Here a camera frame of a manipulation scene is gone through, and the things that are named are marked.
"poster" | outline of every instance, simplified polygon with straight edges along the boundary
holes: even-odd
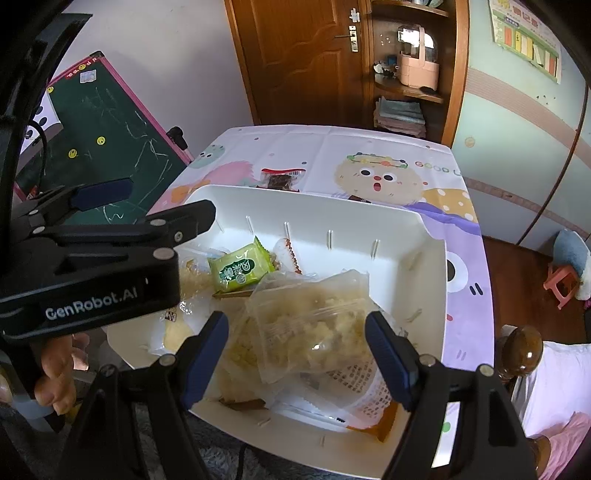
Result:
[[[550,29],[514,0],[489,0],[489,5],[495,42],[560,83],[560,42]]]

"food package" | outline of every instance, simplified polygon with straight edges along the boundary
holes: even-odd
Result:
[[[383,442],[392,428],[398,406],[392,401],[369,351],[367,356],[353,355],[357,360],[347,360],[344,363],[348,365],[337,369],[303,372],[295,368],[271,383],[261,378],[261,365],[264,364],[260,346],[261,334],[252,315],[252,303],[254,301],[256,310],[261,303],[260,296],[265,292],[270,292],[267,296],[269,301],[275,299],[280,303],[290,299],[291,306],[286,306],[285,309],[288,312],[295,309],[300,316],[304,311],[314,311],[319,304],[325,304],[326,298],[342,301],[341,305],[345,306],[345,310],[351,304],[361,303],[365,299],[368,311],[382,311],[397,335],[406,334],[396,326],[389,314],[370,300],[367,275],[348,271],[323,281],[313,280],[314,278],[303,275],[276,271],[260,281],[253,297],[241,299],[245,302],[245,310],[240,319],[230,324],[233,325],[233,328],[230,327],[230,338],[216,369],[222,403],[238,410],[259,409],[264,403],[265,408],[278,414],[297,413],[369,433]],[[300,303],[294,306],[297,299],[300,299]],[[299,324],[293,322],[289,315],[283,319],[291,322],[290,325]],[[365,325],[365,316],[360,324]],[[360,335],[365,342],[363,329]],[[332,353],[336,358],[341,357],[340,348],[343,345],[344,343],[333,344],[336,350]],[[312,370],[309,368],[311,362],[305,355],[304,359],[300,365],[304,365],[306,370]]]
[[[237,290],[256,283],[266,273],[275,270],[269,252],[255,237],[253,243],[221,258],[210,259],[209,267],[216,289],[222,292]]]
[[[275,261],[273,264],[275,265],[276,270],[293,272],[302,275],[296,253],[290,239],[280,238],[273,247],[271,254],[274,256]]]
[[[191,335],[197,334],[216,310],[213,278],[208,259],[219,258],[224,252],[201,252],[184,248],[178,256],[180,302],[159,312],[160,322],[154,329],[148,351],[155,355],[175,353]]]
[[[369,277],[355,270],[319,282],[258,288],[247,311],[264,383],[292,373],[324,373],[371,358],[365,340]]]
[[[263,168],[261,170],[262,183],[271,190],[299,192],[297,185],[302,181],[305,173],[306,170],[303,168],[292,168],[289,170]]]

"chalkboard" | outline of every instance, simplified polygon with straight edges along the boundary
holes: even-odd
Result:
[[[42,191],[130,177],[128,200],[88,212],[68,223],[133,223],[144,216],[188,160],[123,82],[102,52],[66,70],[47,91],[63,130],[49,141]],[[36,154],[17,175],[28,194],[41,168]]]

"black cable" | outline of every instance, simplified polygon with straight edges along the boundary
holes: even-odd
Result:
[[[35,120],[29,120],[29,125],[31,125],[35,130],[37,130],[37,133],[39,134],[39,137],[41,138],[41,143],[43,145],[43,152],[41,153],[41,168],[39,169],[39,181],[37,182],[37,194],[40,194],[41,181],[45,176],[45,169],[47,166],[47,137],[45,135],[45,132],[41,128],[41,125],[35,122]]]
[[[240,447],[240,452],[238,452],[238,468],[236,469],[236,477],[234,480],[242,480],[242,475],[244,473],[244,454],[246,453],[246,447],[248,445],[243,443]]]

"wooden knob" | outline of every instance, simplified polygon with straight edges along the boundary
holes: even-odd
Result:
[[[527,439],[527,442],[530,444],[531,451],[534,454],[535,473],[539,478],[544,473],[544,470],[546,470],[548,460],[550,460],[550,440],[544,435],[536,435]]]
[[[497,370],[505,382],[513,377],[524,377],[540,364],[544,342],[538,330],[526,325],[517,327],[500,344]]]

